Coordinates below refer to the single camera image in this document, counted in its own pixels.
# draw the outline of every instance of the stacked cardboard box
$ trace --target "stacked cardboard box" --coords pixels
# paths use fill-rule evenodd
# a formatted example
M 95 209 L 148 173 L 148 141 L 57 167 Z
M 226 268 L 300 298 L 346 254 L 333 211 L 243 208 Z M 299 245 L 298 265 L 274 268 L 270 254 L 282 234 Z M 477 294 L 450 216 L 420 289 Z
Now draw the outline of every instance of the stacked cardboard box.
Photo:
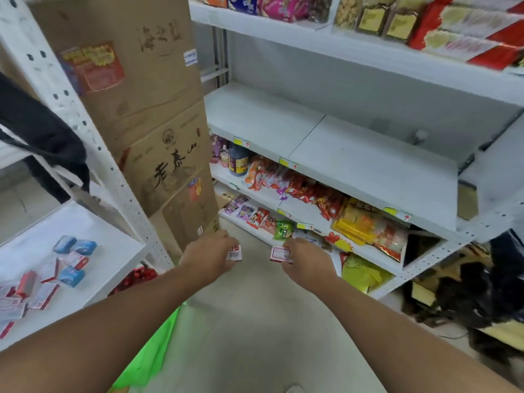
M 187 0 L 63 0 L 31 10 L 177 259 L 207 226 L 218 228 Z

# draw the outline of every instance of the blue packet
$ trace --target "blue packet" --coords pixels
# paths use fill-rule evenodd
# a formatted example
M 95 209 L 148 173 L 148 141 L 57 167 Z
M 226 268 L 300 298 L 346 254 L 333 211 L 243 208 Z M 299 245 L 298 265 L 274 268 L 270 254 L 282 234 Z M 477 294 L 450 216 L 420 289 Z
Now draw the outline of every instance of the blue packet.
M 85 271 L 76 270 L 71 266 L 63 269 L 58 275 L 58 279 L 64 284 L 68 284 L 70 287 L 76 287 L 76 285 L 82 281 L 85 276 Z
M 96 242 L 89 240 L 78 240 L 72 247 L 71 251 L 75 251 L 80 255 L 89 256 L 95 251 Z
M 76 243 L 76 238 L 71 236 L 62 236 L 53 247 L 53 251 L 57 254 L 68 254 L 71 252 L 71 247 Z
M 257 9 L 257 2 L 258 0 L 227 0 L 227 7 L 233 11 L 260 15 Z

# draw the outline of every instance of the circular logo on box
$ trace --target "circular logo on box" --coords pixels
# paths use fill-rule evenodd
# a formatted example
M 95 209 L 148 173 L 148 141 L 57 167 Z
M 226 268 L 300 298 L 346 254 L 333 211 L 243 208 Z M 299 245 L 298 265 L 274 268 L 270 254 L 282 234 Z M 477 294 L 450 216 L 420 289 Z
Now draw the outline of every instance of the circular logo on box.
M 174 133 L 171 128 L 166 129 L 162 134 L 162 142 L 166 145 L 170 144 L 173 141 Z

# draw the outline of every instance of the pink package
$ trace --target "pink package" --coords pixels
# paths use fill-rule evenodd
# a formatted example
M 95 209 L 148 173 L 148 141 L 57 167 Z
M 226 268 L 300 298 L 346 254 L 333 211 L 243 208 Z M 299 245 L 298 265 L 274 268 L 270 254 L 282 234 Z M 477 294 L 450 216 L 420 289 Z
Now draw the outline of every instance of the pink package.
M 308 17 L 309 0 L 258 0 L 257 9 L 266 18 L 296 22 Z

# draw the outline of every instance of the green plastic bag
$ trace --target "green plastic bag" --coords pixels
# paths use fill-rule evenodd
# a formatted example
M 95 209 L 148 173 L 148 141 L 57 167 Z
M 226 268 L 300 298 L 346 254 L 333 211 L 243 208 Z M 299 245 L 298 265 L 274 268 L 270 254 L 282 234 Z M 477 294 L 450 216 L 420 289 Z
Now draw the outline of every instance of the green plastic bag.
M 177 321 L 178 309 L 160 326 L 151 339 L 138 352 L 121 376 L 113 384 L 113 389 L 126 386 L 145 386 L 162 369 L 169 339 Z

